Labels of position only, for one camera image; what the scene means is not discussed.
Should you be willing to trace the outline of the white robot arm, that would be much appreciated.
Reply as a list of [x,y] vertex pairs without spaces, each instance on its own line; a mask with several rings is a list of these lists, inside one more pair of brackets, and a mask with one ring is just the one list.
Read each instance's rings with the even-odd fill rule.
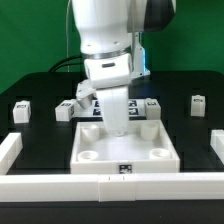
[[176,0],[72,0],[72,7],[87,91],[99,101],[106,130],[121,136],[129,122],[135,34],[167,27],[176,13]]

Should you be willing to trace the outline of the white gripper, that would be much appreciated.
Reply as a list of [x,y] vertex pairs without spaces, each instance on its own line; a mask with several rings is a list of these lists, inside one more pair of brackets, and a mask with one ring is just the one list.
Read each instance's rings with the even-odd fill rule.
[[92,87],[102,89],[98,91],[98,101],[105,129],[115,136],[124,135],[128,128],[129,111],[128,87],[122,85],[131,81],[131,55],[86,59],[84,66]]

